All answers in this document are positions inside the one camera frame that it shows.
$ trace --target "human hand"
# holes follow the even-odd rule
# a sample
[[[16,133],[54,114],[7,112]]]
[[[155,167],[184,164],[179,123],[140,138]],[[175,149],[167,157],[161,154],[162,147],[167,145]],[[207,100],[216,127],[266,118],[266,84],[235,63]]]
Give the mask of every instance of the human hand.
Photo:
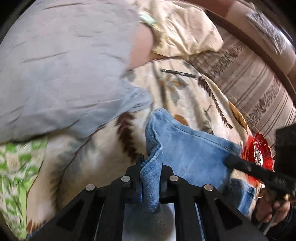
[[[269,196],[265,196],[263,198],[258,199],[257,201],[257,213],[256,213],[256,219],[259,222],[268,223],[272,218],[272,202],[269,198]],[[285,202],[282,205],[278,201],[276,201],[273,204],[273,208],[278,211],[278,215],[275,217],[272,223],[272,227],[279,224],[281,221],[283,221],[286,216],[288,215],[288,212],[290,210],[291,204],[290,202]]]

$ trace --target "blanket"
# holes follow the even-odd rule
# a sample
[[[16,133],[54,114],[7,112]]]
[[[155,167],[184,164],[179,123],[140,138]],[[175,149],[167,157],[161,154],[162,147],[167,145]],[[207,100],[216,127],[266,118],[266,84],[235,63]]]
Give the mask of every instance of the blanket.
[[[202,81],[163,73],[160,69],[195,74]],[[239,112],[218,87],[182,59],[149,62],[127,72],[123,79],[147,90],[153,103],[144,110],[121,114],[85,140],[64,131],[50,134],[43,165],[27,198],[28,234],[65,207],[87,184],[108,185],[125,174],[138,153],[147,158],[145,127],[150,113],[157,108],[165,108],[177,121],[194,130],[239,145],[251,134],[243,117],[238,117]],[[247,176],[237,170],[231,178],[247,182]]]

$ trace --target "bed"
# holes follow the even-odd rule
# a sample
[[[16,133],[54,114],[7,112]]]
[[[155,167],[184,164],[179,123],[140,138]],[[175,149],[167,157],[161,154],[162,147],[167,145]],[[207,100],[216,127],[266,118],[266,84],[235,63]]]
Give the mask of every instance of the bed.
[[[222,28],[227,28],[225,22],[211,19],[224,41],[222,48],[182,58],[152,53],[153,33],[146,24],[139,24],[130,70],[123,79],[147,90],[153,103],[144,110],[122,113],[84,140],[64,130],[47,135],[44,159],[28,192],[23,219],[5,217],[15,236],[25,238],[33,234],[87,184],[102,187],[124,175],[137,154],[143,153],[146,158],[145,126],[150,113],[157,108],[165,108],[177,121],[192,129],[241,146],[250,135],[261,132],[275,156],[275,130],[294,123],[296,118],[293,90],[286,89],[290,82],[285,79],[294,63],[289,70],[277,68],[272,58],[263,60],[265,55],[260,56],[262,52],[256,46],[249,46],[249,39],[247,45],[238,39],[241,35],[235,37],[229,33],[234,33],[232,29]],[[160,69],[201,75],[204,81],[180,78]],[[231,176],[247,181],[247,176],[236,170]]]

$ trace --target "wrinkled fabric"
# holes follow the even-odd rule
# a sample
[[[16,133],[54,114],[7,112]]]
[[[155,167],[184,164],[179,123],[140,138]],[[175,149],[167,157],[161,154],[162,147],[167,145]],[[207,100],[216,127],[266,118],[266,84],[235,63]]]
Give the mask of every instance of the wrinkled fabric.
[[[230,192],[225,193],[229,200],[244,215],[248,214],[255,189],[242,180],[230,181],[232,169],[223,163],[230,154],[239,155],[241,146],[192,130],[173,119],[165,109],[152,113],[145,135],[149,157],[141,165],[140,177],[149,211],[159,206],[159,180],[164,164],[192,185],[211,184],[222,193],[230,188]]]
[[[255,188],[241,179],[230,179],[232,170],[223,164],[230,154],[239,155],[239,145],[192,130],[173,119],[165,109],[151,114],[145,134],[150,156],[142,163],[140,171],[144,198],[141,204],[126,205],[123,241],[176,240],[174,205],[159,204],[162,164],[171,166],[175,175],[190,184],[212,184],[239,211],[248,214]],[[198,206],[196,211],[201,224]],[[202,229],[201,239],[205,240]]]
[[[163,73],[160,69],[198,74],[195,68],[178,58],[149,62],[129,71],[124,79],[150,92],[154,100],[150,108],[129,112],[128,119],[122,118],[123,114],[109,121],[104,128],[85,141],[65,134],[65,130],[50,135],[45,159],[28,194],[27,223],[36,227],[48,222],[56,215],[56,207],[64,208],[87,184],[102,187],[123,176],[133,160],[129,150],[143,153],[146,159],[145,127],[150,113],[157,108],[165,107],[172,116],[192,129],[213,132],[216,137],[241,145],[247,141],[247,137],[251,135],[250,130],[246,132],[236,121],[228,99],[210,79],[205,77],[233,129],[222,122],[212,97],[198,85],[197,79]],[[130,138],[124,138],[121,134],[127,132],[131,133]],[[233,170],[232,177],[248,180],[245,173],[237,170]]]
[[[261,12],[252,11],[247,13],[246,17],[270,49],[281,55],[286,48],[286,41],[281,31]]]
[[[120,77],[139,17],[121,0],[34,2],[0,45],[0,142],[69,127],[79,139],[151,104]]]
[[[187,59],[189,55],[203,51],[218,51],[223,45],[215,25],[198,6],[165,0],[131,2],[154,20],[147,22],[155,38],[154,53]]]
[[[27,193],[45,158],[47,137],[0,145],[0,215],[12,233],[27,237]]]

